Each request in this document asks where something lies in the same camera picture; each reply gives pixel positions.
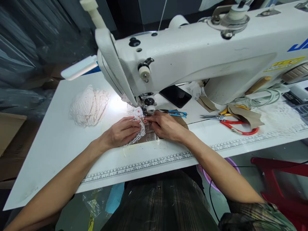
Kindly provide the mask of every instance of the person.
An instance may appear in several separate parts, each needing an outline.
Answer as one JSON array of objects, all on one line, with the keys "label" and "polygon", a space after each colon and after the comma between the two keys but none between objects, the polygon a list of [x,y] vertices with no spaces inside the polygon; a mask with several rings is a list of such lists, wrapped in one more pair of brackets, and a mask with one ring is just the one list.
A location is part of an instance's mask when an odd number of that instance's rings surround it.
[{"label": "person", "polygon": [[[140,131],[140,121],[132,119],[124,117],[92,141],[31,199],[5,231],[37,230],[57,220],[96,160],[127,144]],[[296,230],[225,159],[172,116],[155,111],[147,120],[159,137],[185,145],[193,153],[227,198],[231,212],[217,225],[200,186],[184,171],[174,170],[127,182],[119,207],[102,230]]]}]

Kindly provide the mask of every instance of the red stool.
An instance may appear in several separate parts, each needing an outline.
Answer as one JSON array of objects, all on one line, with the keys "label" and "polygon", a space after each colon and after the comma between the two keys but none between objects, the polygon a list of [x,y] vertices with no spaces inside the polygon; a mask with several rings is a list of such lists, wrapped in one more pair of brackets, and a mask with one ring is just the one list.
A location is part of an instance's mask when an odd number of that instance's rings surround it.
[{"label": "red stool", "polygon": [[308,227],[308,201],[298,199],[290,200],[284,197],[275,177],[274,171],[292,173],[308,177],[308,165],[298,163],[253,157],[251,163],[258,166],[265,175],[268,192],[261,192],[263,198],[275,204],[280,212],[293,223],[298,231],[307,231]]}]

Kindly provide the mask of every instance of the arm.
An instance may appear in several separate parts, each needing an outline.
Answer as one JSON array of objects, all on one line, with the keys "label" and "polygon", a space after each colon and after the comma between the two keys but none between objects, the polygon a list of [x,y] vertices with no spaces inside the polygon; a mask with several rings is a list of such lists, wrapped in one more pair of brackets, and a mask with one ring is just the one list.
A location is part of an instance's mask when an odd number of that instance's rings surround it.
[{"label": "arm", "polygon": [[242,175],[172,116],[156,111],[148,121],[152,121],[152,128],[159,137],[185,145],[226,198],[242,203],[264,203]]},{"label": "arm", "polygon": [[5,231],[38,229],[35,224],[61,211],[98,158],[109,149],[127,144],[137,135],[141,125],[140,121],[132,121],[133,118],[124,117],[92,141],[31,199]]}]

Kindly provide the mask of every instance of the white lace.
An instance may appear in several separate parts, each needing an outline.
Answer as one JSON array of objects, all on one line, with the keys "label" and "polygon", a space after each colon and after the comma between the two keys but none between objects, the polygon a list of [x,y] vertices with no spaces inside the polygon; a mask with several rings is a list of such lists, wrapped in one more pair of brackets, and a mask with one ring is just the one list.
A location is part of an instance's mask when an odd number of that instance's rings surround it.
[{"label": "white lace", "polygon": [[252,108],[251,111],[261,114],[260,120],[265,124],[261,126],[264,133],[271,132],[278,137],[292,137],[296,134],[294,128],[299,128],[302,124],[299,113],[282,101]]},{"label": "white lace", "polygon": [[82,127],[95,126],[108,108],[110,95],[103,90],[94,90],[92,85],[74,97],[70,115],[75,123]]},{"label": "white lace", "polygon": [[133,110],[127,112],[126,116],[134,116],[135,120],[140,120],[140,124],[141,124],[141,130],[140,132],[136,135],[136,137],[134,139],[132,139],[131,141],[129,141],[128,144],[123,145],[123,147],[126,147],[128,145],[131,145],[135,142],[137,142],[138,140],[140,140],[142,137],[145,136],[145,126],[143,124],[143,122],[141,121],[141,118],[144,116],[142,109],[140,107],[134,108]]}]

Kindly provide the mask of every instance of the plaid shirt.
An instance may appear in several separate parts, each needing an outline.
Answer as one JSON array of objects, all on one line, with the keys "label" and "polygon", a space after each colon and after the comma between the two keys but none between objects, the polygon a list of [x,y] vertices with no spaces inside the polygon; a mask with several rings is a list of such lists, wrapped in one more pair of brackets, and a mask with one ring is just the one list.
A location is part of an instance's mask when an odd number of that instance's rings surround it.
[{"label": "plaid shirt", "polygon": [[228,204],[217,226],[201,189],[175,170],[131,181],[102,230],[296,230],[275,205]]}]

